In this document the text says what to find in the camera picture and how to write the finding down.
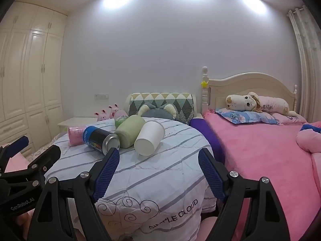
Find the blue black metal can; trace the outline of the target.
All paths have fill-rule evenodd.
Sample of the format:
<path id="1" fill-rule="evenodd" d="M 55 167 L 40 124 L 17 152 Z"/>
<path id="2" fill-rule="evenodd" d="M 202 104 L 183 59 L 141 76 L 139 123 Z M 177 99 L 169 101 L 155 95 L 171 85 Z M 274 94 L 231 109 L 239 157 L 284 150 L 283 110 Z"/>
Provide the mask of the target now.
<path id="1" fill-rule="evenodd" d="M 93 149 L 106 155 L 110 149 L 120 149 L 120 139 L 112 132 L 95 126 L 87 127 L 83 132 L 83 142 Z"/>

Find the cream curtain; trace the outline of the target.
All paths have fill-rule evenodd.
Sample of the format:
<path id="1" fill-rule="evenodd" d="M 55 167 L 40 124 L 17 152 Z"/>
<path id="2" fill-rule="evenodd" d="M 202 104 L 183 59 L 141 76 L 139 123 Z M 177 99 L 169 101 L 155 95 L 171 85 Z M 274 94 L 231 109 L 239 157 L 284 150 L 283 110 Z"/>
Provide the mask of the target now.
<path id="1" fill-rule="evenodd" d="M 308 7 L 289 10 L 301 64 L 300 115 L 320 120 L 320 27 Z"/>

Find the triangle pattern quilted cushion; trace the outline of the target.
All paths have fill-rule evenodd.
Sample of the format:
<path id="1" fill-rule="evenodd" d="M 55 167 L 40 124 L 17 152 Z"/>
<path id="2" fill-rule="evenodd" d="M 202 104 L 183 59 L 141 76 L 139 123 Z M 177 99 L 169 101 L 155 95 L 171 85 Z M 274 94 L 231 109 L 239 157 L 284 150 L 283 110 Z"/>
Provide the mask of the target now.
<path id="1" fill-rule="evenodd" d="M 124 109 L 131 116 L 137 114 L 139 108 L 150 103 L 159 108 L 167 103 L 176 107 L 176 120 L 189 124 L 192 118 L 197 117 L 196 96 L 190 93 L 132 93 L 125 101 Z"/>

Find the white nightstand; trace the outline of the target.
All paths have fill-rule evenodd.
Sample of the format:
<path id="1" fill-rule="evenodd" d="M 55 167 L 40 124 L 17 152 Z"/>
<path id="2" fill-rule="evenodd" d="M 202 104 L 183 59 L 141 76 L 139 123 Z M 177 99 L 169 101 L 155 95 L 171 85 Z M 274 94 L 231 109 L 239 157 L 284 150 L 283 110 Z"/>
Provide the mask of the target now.
<path id="1" fill-rule="evenodd" d="M 93 124 L 96 121 L 96 117 L 72 117 L 71 119 L 58 123 L 58 127 L 61 133 L 67 133 L 69 127 L 86 126 Z"/>

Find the white striped folded quilt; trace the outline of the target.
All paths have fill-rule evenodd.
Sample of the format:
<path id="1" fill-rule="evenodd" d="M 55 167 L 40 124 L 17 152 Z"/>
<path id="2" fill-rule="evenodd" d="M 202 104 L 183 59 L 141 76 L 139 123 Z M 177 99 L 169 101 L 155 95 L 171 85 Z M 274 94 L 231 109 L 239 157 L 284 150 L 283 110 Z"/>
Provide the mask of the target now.
<path id="1" fill-rule="evenodd" d="M 215 210 L 198 163 L 211 146 L 195 128 L 157 119 L 165 136 L 152 156 L 133 147 L 120 150 L 120 163 L 96 203 L 112 240 L 196 240 L 201 214 Z"/>

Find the dog plush toy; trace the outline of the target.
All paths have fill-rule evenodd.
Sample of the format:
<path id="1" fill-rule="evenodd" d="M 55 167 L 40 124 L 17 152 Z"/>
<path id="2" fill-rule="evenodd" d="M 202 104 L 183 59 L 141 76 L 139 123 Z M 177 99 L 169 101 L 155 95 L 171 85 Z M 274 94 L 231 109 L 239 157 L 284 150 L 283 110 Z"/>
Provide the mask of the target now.
<path id="1" fill-rule="evenodd" d="M 254 92 L 247 95 L 229 95 L 225 102 L 230 110 L 262 112 L 259 96 Z"/>

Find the white paper cup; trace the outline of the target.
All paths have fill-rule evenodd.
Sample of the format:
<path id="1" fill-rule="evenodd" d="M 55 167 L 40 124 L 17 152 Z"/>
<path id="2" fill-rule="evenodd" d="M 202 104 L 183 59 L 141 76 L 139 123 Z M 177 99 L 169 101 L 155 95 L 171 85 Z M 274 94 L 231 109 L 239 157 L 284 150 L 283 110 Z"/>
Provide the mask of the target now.
<path id="1" fill-rule="evenodd" d="M 142 156 L 153 155 L 165 136 L 162 124 L 156 121 L 146 122 L 134 142 L 134 148 Z"/>

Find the pink bed blanket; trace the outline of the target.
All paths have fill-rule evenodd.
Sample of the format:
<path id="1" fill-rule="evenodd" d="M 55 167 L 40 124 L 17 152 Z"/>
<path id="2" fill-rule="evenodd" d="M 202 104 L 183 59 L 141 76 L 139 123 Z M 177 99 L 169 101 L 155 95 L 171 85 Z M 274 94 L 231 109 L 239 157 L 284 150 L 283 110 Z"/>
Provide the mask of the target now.
<path id="1" fill-rule="evenodd" d="M 225 166 L 246 179 L 267 177 L 286 216 L 291 240 L 299 240 L 320 210 L 313 159 L 297 144 L 300 123 L 235 125 L 207 111 L 205 121 L 225 150 Z"/>

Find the yellow star sticker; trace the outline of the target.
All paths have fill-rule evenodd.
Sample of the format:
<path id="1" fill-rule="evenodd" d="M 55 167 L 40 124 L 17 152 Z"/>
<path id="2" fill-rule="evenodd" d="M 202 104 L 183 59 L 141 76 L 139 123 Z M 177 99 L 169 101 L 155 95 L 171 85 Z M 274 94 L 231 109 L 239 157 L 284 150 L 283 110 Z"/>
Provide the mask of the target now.
<path id="1" fill-rule="evenodd" d="M 201 87 L 202 87 L 202 89 L 208 88 L 208 81 L 202 81 L 201 82 Z"/>

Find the green pink patterned cup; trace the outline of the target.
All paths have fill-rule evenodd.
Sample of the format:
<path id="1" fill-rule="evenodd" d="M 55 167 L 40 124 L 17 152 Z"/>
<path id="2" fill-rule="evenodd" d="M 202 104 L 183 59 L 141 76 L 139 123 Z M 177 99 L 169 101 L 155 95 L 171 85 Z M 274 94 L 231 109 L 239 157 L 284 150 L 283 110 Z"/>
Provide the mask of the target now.
<path id="1" fill-rule="evenodd" d="M 126 119 L 128 118 L 128 115 L 122 115 L 119 117 L 115 117 L 115 127 L 118 128 Z"/>

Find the cream wardrobe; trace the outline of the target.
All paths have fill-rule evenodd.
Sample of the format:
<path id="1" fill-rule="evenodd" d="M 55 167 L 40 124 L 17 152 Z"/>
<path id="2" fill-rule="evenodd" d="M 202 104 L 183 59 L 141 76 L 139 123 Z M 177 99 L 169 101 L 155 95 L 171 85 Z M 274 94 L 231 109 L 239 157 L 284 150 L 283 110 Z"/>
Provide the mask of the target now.
<path id="1" fill-rule="evenodd" d="M 61 49 L 67 17 L 14 2 L 1 20 L 1 144 L 29 139 L 33 159 L 60 133 Z"/>

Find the cream bed headboard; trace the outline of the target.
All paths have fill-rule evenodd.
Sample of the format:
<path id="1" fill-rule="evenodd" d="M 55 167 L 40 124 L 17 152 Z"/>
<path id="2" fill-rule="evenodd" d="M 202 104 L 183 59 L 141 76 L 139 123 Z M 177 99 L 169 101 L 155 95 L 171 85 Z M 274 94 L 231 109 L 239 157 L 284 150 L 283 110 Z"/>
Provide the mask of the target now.
<path id="1" fill-rule="evenodd" d="M 287 101 L 290 110 L 297 112 L 297 86 L 290 91 L 277 78 L 261 72 L 246 72 L 223 79 L 213 79 L 208 76 L 208 68 L 202 68 L 202 81 L 208 81 L 208 88 L 202 89 L 201 113 L 209 109 L 226 107 L 225 98 L 230 94 L 245 95 L 254 92 L 260 96 L 277 97 Z"/>

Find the plain green cup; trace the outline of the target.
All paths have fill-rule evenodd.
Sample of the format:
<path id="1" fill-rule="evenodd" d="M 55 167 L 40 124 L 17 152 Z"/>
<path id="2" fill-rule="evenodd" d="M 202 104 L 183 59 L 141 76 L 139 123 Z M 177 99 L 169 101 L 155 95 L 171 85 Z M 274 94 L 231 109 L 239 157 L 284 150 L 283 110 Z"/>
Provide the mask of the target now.
<path id="1" fill-rule="evenodd" d="M 145 123 L 146 121 L 142 117 L 132 115 L 120 124 L 120 126 L 115 130 L 115 133 L 120 140 L 120 147 L 123 149 L 131 147 Z"/>

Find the blue cartoon pillow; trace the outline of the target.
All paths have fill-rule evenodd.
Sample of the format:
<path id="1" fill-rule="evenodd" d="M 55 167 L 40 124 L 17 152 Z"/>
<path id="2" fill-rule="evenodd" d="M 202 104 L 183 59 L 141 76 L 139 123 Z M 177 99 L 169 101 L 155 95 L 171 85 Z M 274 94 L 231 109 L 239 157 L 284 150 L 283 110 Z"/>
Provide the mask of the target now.
<path id="1" fill-rule="evenodd" d="M 235 111 L 227 108 L 217 108 L 215 112 L 235 125 L 255 123 L 265 123 L 270 125 L 278 124 L 277 119 L 265 112 L 256 113 L 254 111 Z"/>

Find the wall socket plate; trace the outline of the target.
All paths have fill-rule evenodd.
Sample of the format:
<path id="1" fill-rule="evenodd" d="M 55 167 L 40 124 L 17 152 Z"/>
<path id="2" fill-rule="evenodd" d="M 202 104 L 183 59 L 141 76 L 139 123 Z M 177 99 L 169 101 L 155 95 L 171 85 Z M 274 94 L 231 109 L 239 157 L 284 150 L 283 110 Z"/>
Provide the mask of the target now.
<path id="1" fill-rule="evenodd" d="M 109 95 L 108 94 L 95 94 L 94 97 L 96 100 L 107 100 Z"/>

